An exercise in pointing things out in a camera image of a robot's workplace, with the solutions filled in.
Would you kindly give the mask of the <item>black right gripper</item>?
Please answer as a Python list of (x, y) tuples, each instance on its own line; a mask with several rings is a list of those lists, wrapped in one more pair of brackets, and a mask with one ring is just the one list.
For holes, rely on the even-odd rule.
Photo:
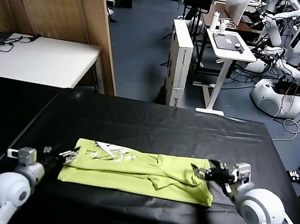
[(226, 163), (214, 159), (210, 159), (209, 162), (211, 165), (215, 166), (215, 168), (205, 169), (191, 163), (194, 175), (198, 179), (213, 181), (221, 184), (231, 184), (234, 181), (234, 176), (229, 173)]

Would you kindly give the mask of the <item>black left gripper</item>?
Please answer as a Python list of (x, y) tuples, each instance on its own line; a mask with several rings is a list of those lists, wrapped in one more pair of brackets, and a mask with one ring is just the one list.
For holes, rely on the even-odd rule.
[(71, 163), (73, 160), (75, 160), (77, 158), (79, 150), (79, 147), (75, 147), (72, 150), (60, 152), (58, 156), (55, 156), (53, 154), (50, 154), (52, 151), (52, 147), (46, 146), (43, 148), (43, 153), (49, 155), (44, 155), (39, 162), (40, 164), (42, 164), (45, 172), (50, 172), (59, 168), (61, 165)]

